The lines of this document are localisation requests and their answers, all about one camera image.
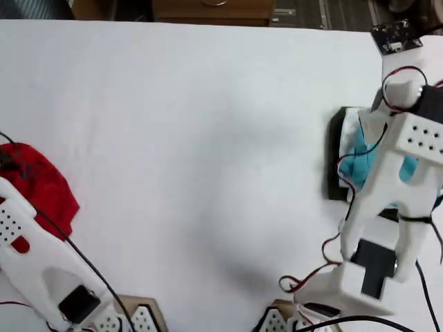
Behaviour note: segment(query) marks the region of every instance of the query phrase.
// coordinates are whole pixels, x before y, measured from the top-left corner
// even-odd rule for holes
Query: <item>wooden drawer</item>
[[[207,24],[210,26],[269,26],[268,19],[189,19],[164,18],[160,22],[180,24]]]
[[[269,19],[273,0],[154,0],[158,18]]]

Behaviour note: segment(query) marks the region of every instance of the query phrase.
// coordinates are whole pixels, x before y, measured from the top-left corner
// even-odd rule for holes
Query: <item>white table surface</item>
[[[434,82],[443,39],[424,43]],[[0,21],[0,130],[66,176],[72,239],[118,293],[155,297],[170,331],[250,331],[285,298],[282,274],[323,262],[347,208],[322,194],[327,122],[380,83],[366,33]],[[420,261],[443,320],[439,257],[430,234]],[[19,299],[0,274],[0,299]],[[392,319],[432,331],[417,273]]]

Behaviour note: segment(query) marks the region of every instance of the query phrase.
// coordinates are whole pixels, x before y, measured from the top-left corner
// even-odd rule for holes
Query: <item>red cloth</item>
[[[33,147],[16,143],[0,145],[0,149],[8,152],[18,169],[0,169],[0,176],[9,180],[21,194],[38,210],[46,213],[66,235],[72,233],[71,221],[80,208],[69,189],[63,175],[41,153]],[[64,240],[63,236],[41,215],[35,220],[52,235]],[[28,251],[23,238],[12,244],[19,252]]]

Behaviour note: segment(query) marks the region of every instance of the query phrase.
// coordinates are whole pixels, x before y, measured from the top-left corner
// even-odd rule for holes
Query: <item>blue cloth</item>
[[[363,130],[361,127],[355,133],[355,147],[353,147],[349,154],[362,154],[368,151],[373,145],[367,145]],[[371,166],[377,156],[378,147],[376,147],[369,154],[364,156],[350,156],[345,158],[341,165],[340,171],[344,177],[350,179],[354,183],[357,190],[360,190],[365,184],[366,178],[371,170]],[[406,156],[403,165],[400,168],[399,176],[403,182],[406,182],[414,174],[418,160],[411,156]]]

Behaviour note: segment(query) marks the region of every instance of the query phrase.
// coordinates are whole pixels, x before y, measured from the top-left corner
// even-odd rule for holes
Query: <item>black circuit board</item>
[[[371,28],[371,35],[381,55],[404,52],[423,46],[417,31],[407,19]]]

